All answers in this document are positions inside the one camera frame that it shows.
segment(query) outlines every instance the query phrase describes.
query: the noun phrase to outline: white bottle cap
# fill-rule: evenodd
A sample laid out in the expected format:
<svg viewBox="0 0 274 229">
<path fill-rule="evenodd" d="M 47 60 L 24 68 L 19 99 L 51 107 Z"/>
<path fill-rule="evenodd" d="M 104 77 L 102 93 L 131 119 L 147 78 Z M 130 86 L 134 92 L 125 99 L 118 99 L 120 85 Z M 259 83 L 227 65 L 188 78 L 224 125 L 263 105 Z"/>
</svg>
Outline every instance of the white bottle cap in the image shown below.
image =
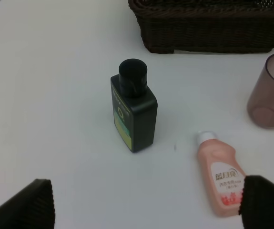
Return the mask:
<svg viewBox="0 0 274 229">
<path fill-rule="evenodd" d="M 210 140 L 210 139 L 218 139 L 218 136 L 213 131 L 200 131 L 197 135 L 197 143 L 200 146 L 201 143 Z"/>
</svg>

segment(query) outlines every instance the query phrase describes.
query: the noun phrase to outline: plastic cup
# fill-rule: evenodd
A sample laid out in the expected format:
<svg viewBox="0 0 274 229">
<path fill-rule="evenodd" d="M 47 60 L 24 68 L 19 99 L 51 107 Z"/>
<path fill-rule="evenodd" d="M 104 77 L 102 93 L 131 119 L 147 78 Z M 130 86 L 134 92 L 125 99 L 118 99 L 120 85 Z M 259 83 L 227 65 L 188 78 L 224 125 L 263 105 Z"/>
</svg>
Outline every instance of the plastic cup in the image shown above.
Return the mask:
<svg viewBox="0 0 274 229">
<path fill-rule="evenodd" d="M 274 54 L 266 61 L 249 98 L 247 111 L 258 126 L 274 128 Z"/>
</svg>

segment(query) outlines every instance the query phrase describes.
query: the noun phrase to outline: wicker basket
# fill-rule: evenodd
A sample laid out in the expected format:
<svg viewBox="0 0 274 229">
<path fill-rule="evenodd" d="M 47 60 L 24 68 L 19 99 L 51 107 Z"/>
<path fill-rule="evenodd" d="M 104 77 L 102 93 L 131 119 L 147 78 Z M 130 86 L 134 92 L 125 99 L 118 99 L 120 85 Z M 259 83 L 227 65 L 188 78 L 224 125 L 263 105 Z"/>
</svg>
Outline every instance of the wicker basket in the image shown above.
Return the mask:
<svg viewBox="0 0 274 229">
<path fill-rule="evenodd" d="M 128 0 L 150 52 L 259 53 L 274 47 L 274 0 Z"/>
</svg>

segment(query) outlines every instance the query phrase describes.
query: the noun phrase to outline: white tabletop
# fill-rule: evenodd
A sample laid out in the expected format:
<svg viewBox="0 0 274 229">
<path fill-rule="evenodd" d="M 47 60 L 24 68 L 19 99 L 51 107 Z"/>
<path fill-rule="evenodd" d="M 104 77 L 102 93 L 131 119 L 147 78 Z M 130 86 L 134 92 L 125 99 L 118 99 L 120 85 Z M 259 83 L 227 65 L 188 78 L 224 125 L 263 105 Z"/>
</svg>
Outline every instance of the white tabletop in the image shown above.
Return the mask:
<svg viewBox="0 0 274 229">
<path fill-rule="evenodd" d="M 246 102 L 266 58 L 149 53 L 127 0 L 0 3 L 0 204 L 52 180 L 57 229 L 242 229 L 209 205 L 195 133 L 214 130 L 247 174 L 274 182 L 274 130 Z M 154 144 L 132 154 L 113 122 L 110 77 L 148 65 Z"/>
</svg>

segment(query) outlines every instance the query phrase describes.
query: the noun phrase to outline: green label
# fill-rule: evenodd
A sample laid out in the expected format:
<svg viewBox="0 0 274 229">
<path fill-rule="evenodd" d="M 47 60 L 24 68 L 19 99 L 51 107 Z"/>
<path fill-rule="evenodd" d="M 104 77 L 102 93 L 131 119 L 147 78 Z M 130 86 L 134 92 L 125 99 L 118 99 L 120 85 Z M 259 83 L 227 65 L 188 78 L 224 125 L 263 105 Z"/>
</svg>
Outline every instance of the green label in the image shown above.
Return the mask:
<svg viewBox="0 0 274 229">
<path fill-rule="evenodd" d="M 114 123 L 118 129 L 118 132 L 128 148 L 132 149 L 132 117 L 131 112 L 127 108 L 127 105 L 120 98 L 117 90 L 112 85 L 112 106 Z"/>
</svg>

